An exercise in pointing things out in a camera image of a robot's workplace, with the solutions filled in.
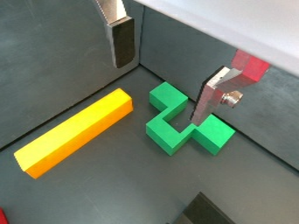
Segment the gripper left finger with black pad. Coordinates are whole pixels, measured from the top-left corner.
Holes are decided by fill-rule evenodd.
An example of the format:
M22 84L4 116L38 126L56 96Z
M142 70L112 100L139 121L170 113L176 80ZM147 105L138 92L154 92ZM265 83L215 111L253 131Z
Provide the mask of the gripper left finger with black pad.
M127 15L123 0L92 0L107 29L112 61L124 67L136 56L135 20Z

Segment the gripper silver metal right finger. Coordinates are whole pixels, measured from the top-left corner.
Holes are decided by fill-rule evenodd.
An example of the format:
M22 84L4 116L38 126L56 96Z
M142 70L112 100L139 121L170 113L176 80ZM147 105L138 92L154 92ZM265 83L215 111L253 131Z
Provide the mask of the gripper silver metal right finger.
M202 84L197 106L191 114L191 122L197 126L202 125L221 104L233 108L239 104L243 94L238 91L239 87L233 84L233 80L239 77L238 69L222 66Z

